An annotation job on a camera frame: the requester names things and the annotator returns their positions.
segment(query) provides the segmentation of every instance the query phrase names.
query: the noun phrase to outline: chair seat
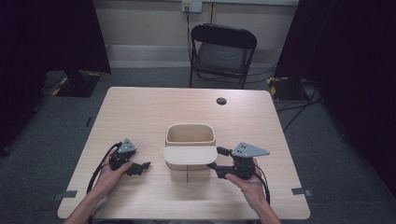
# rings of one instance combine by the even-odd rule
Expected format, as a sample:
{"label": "chair seat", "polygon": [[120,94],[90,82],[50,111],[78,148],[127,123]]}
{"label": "chair seat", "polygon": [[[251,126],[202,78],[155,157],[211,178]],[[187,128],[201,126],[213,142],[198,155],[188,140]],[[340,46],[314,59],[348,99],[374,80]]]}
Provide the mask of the chair seat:
{"label": "chair seat", "polygon": [[246,59],[246,49],[203,43],[199,49],[195,66],[243,75]]}

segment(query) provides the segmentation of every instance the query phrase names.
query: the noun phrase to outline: container lid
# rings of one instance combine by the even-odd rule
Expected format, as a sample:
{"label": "container lid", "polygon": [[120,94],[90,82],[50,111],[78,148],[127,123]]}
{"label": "container lid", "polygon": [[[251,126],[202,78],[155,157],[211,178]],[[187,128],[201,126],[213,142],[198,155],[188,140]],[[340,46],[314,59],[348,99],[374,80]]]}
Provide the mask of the container lid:
{"label": "container lid", "polygon": [[216,160],[218,152],[214,146],[165,147],[165,161],[174,165],[202,165]]}

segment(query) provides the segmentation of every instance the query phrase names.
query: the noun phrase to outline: person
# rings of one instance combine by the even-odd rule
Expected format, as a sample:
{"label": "person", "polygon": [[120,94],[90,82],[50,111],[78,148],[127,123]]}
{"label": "person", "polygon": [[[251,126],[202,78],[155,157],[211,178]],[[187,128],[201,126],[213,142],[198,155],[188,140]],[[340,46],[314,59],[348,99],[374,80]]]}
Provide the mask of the person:
{"label": "person", "polygon": [[[107,196],[107,194],[116,186],[120,177],[132,166],[133,163],[131,161],[127,161],[119,169],[113,171],[108,165],[108,162],[115,150],[116,148],[113,149],[106,157],[103,168],[93,189],[64,221],[64,224],[86,223],[95,206]],[[261,175],[258,168],[256,168],[256,173]],[[262,182],[257,176],[254,175],[249,180],[242,180],[232,174],[227,174],[225,177],[241,189],[248,205],[256,212],[262,224],[281,223],[270,204],[265,200]]]}

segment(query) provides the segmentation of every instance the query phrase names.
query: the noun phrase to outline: open container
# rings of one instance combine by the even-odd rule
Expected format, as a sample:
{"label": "open container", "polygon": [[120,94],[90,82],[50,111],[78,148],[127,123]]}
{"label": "open container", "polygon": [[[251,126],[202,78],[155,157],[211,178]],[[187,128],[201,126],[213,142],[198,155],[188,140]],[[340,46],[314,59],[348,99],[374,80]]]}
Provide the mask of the open container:
{"label": "open container", "polygon": [[173,180],[189,182],[209,178],[207,165],[218,157],[213,129],[201,123],[172,125],[166,132],[163,157]]}

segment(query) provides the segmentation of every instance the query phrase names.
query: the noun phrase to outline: person's left hand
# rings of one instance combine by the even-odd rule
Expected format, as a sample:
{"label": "person's left hand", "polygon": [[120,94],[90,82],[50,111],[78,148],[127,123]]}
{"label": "person's left hand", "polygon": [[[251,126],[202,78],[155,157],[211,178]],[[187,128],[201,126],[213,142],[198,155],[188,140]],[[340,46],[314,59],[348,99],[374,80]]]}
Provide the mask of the person's left hand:
{"label": "person's left hand", "polygon": [[96,192],[100,195],[101,198],[104,198],[113,188],[116,186],[117,182],[119,181],[120,177],[125,174],[125,172],[132,166],[131,161],[125,162],[119,169],[113,171],[110,167],[109,160],[110,157],[117,149],[114,148],[106,157],[103,168],[99,174],[99,177],[96,181],[95,186],[93,187],[92,191]]}

